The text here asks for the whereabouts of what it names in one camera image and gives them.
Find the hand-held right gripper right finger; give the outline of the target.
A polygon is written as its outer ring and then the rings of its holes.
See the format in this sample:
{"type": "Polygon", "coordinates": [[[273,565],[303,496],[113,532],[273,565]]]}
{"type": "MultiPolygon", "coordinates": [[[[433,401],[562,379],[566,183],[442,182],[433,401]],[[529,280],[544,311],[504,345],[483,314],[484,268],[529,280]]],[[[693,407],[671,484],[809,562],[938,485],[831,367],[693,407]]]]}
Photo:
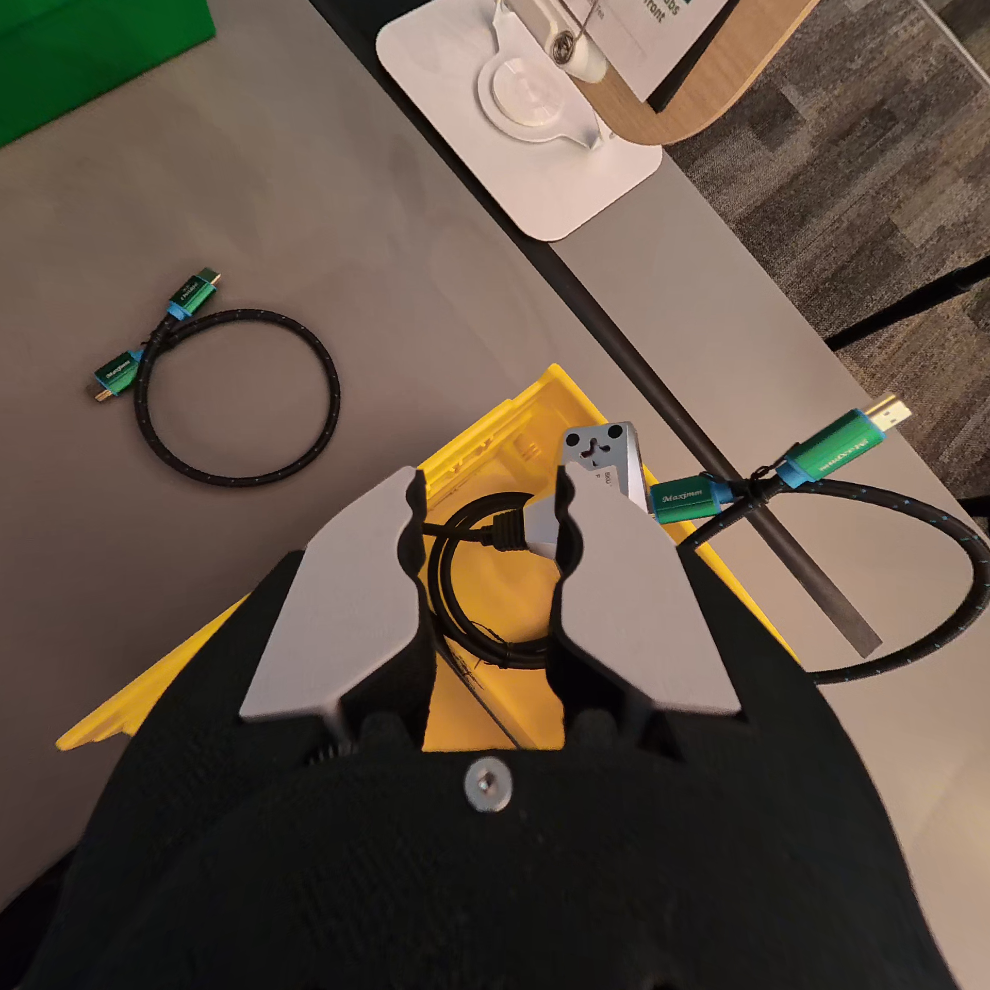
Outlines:
{"type": "Polygon", "coordinates": [[[679,559],[653,516],[578,464],[558,470],[553,644],[654,710],[740,712],[679,559]]]}

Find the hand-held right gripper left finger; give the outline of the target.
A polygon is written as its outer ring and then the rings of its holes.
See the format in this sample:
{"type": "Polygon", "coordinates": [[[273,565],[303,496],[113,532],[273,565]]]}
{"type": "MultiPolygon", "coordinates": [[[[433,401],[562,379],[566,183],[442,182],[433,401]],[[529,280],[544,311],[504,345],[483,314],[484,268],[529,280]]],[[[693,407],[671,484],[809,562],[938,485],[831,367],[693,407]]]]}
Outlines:
{"type": "Polygon", "coordinates": [[[399,468],[304,549],[254,677],[244,721],[355,722],[362,689],[401,656],[427,655],[424,473],[399,468]]]}

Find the yellow plastic bin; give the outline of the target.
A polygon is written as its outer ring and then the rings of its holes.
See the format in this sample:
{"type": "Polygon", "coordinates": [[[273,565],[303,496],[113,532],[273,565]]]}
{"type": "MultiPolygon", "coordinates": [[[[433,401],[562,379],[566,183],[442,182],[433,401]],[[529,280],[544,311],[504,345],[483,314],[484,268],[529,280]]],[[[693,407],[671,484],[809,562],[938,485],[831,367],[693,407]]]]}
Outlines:
{"type": "MultiPolygon", "coordinates": [[[[422,464],[427,519],[443,522],[454,510],[489,494],[539,493],[556,466],[564,428],[603,423],[570,377],[552,365],[534,385],[503,402],[422,464]]],[[[489,555],[491,562],[480,551],[455,555],[452,574],[457,600],[469,616],[474,607],[481,607],[480,630],[488,635],[535,637],[551,607],[551,564],[513,563],[509,555],[495,551],[489,555]]],[[[63,734],[56,748],[77,749],[112,736],[132,736],[164,690],[239,606],[233,604],[105,701],[63,734]]],[[[451,646],[451,653],[464,663],[481,662],[457,645],[451,646]]],[[[535,748],[559,749],[563,745],[562,706],[542,671],[521,672],[527,673],[530,686],[520,690],[524,699],[519,706],[525,710],[524,725],[536,739],[535,748]]]]}

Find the green plastic bin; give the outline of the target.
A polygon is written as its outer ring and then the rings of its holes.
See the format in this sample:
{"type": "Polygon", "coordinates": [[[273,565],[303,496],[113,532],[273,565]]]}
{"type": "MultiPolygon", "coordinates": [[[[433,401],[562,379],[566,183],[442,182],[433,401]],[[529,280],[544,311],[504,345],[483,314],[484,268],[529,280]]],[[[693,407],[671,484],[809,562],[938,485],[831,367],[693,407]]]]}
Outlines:
{"type": "Polygon", "coordinates": [[[215,35],[206,1],[3,1],[1,145],[215,35]]]}

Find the black bin divider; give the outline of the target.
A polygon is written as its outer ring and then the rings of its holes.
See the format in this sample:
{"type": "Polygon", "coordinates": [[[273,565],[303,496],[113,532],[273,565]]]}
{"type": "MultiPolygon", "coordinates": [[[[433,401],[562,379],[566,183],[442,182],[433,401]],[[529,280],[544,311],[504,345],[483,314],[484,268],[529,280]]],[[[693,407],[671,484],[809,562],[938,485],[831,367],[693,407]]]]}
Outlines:
{"type": "Polygon", "coordinates": [[[526,672],[464,663],[456,653],[438,650],[425,749],[534,749],[519,706],[520,690],[529,686],[526,672]]]}

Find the black stand legs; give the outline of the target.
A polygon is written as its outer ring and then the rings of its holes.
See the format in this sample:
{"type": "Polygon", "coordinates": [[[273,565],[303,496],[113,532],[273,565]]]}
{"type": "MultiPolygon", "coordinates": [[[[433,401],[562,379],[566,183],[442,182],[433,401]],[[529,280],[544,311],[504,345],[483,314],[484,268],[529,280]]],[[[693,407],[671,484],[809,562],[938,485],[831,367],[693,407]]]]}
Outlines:
{"type": "Polygon", "coordinates": [[[969,266],[954,268],[947,274],[917,288],[893,304],[829,336],[824,343],[831,352],[839,352],[886,328],[964,295],[988,278],[989,256],[986,255],[969,266]]]}

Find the white stand base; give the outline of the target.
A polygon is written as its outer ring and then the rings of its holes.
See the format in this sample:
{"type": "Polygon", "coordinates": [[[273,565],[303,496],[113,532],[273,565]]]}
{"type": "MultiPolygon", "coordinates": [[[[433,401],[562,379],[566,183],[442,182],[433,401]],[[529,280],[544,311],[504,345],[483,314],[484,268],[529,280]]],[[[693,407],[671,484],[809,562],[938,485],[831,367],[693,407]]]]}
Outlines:
{"type": "Polygon", "coordinates": [[[661,166],[615,134],[503,2],[429,2],[382,28],[388,74],[523,234],[560,241],[661,166]]]}

